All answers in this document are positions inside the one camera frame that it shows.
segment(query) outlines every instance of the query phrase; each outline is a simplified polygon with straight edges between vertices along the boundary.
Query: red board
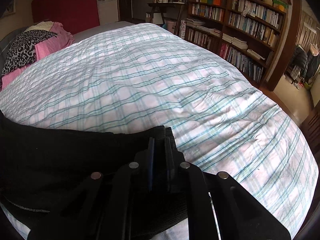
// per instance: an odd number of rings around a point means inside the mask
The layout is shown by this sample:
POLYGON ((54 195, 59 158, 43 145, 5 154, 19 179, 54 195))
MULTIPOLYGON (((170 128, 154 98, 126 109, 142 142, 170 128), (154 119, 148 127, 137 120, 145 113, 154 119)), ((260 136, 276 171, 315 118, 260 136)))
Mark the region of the red board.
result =
POLYGON ((100 25, 97 0, 33 0, 34 22, 60 22, 71 34, 100 25))

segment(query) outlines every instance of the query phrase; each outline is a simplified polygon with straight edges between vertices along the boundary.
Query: gray mattress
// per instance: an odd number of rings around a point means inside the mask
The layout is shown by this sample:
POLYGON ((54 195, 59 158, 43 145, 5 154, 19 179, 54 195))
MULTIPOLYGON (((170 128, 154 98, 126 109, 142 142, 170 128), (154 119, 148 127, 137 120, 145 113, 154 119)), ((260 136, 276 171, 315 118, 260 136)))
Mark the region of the gray mattress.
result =
POLYGON ((129 22, 115 22, 115 23, 107 23, 104 25, 100 25, 100 26, 94 27, 92 29, 85 30, 83 32, 80 32, 80 33, 73 35, 73 37, 75 39, 74 43, 82 41, 82 40, 89 38, 93 35, 96 35, 98 33, 103 33, 103 32, 110 31, 110 30, 120 29, 120 28, 123 28, 126 26, 131 26, 131 25, 134 25, 134 24, 129 23, 129 22))
MULTIPOLYGON (((106 32, 106 31, 110 31, 110 30, 115 30, 115 29, 120 29, 122 27, 130 26, 130 25, 133 25, 133 24, 129 23, 129 22, 115 22, 115 23, 108 23, 108 24, 104 24, 101 26, 97 26, 92 29, 85 30, 83 32, 80 32, 80 33, 73 35, 73 37, 75 38, 74 43, 82 41, 82 40, 89 38, 93 35, 96 35, 98 33, 106 32)), ((7 56, 7 52, 11 46, 11 43, 14 41, 14 39, 18 35, 23 33, 25 31, 25 29, 27 29, 27 28, 28 27, 23 27, 23 28, 17 29, 15 31, 9 33, 7 36, 5 36, 0 41, 0 73, 2 73, 2 69, 4 67, 4 62, 5 62, 5 57, 7 56)))

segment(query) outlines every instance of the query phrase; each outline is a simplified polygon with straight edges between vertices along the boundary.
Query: white plaid sheet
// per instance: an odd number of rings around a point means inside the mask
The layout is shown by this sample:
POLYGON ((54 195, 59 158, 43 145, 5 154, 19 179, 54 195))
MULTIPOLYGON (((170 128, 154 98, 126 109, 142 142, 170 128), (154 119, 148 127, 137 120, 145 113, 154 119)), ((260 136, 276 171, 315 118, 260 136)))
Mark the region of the white plaid sheet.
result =
MULTIPOLYGON (((100 33, 45 57, 0 93, 0 109, 42 128, 133 133, 170 126, 187 161, 227 171, 292 238, 314 194, 316 161, 281 108, 219 56, 153 24, 100 33)), ((188 239, 187 224, 155 239, 188 239)))

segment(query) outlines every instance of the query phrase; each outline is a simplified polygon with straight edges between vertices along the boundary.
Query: black puffer jacket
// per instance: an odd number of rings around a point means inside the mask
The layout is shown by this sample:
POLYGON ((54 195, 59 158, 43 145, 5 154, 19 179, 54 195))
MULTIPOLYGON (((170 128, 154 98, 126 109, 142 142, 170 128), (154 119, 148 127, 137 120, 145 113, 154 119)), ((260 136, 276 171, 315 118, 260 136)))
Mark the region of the black puffer jacket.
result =
POLYGON ((308 70, 308 56, 305 51, 298 45, 294 47, 292 57, 290 59, 289 65, 297 65, 301 67, 300 76, 305 77, 308 70))

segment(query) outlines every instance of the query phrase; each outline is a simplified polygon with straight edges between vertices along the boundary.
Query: beige curtain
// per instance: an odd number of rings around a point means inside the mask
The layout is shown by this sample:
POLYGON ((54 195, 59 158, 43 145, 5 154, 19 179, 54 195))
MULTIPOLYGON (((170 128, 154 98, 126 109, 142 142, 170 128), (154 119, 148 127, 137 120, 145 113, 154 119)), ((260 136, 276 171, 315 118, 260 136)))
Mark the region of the beige curtain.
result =
POLYGON ((310 43, 315 44, 318 48, 320 47, 320 25, 306 12, 302 11, 296 44, 300 44, 305 51, 308 51, 310 49, 310 43), (307 28, 304 23, 314 29, 316 33, 307 28))

